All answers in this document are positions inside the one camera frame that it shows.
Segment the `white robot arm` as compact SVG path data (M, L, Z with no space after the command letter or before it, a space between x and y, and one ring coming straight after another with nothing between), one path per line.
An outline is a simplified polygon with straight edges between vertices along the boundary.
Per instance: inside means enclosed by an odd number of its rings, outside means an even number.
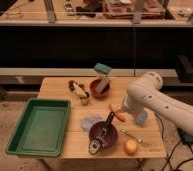
M145 73L127 87L121 110L138 115L149 108L193 136L193 106L161 93L162 86L163 78L158 73Z

